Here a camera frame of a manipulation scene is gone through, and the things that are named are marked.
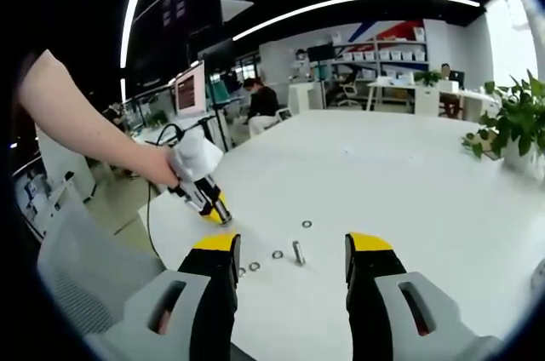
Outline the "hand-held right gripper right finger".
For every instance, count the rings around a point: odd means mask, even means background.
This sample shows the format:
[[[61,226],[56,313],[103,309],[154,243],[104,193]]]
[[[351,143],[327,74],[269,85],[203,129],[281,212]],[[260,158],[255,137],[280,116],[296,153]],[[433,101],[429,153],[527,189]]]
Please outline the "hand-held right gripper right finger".
[[[419,272],[407,272],[392,246],[350,232],[346,308],[355,360],[488,360],[502,343],[463,322],[456,302]]]

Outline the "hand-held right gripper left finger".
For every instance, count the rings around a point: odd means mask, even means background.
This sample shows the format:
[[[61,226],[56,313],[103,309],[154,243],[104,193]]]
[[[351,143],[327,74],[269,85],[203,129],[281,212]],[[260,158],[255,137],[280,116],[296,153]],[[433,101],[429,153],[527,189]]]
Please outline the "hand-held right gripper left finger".
[[[134,293],[123,316],[86,342],[100,360],[228,360],[238,309],[241,237],[203,238],[180,267]]]

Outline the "person's left hand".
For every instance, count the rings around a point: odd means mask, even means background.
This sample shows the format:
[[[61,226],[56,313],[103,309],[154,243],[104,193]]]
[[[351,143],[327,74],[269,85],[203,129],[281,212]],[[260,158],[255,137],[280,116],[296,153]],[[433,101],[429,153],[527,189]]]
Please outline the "person's left hand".
[[[158,185],[176,188],[180,180],[169,163],[170,149],[153,146],[149,150],[146,178]]]

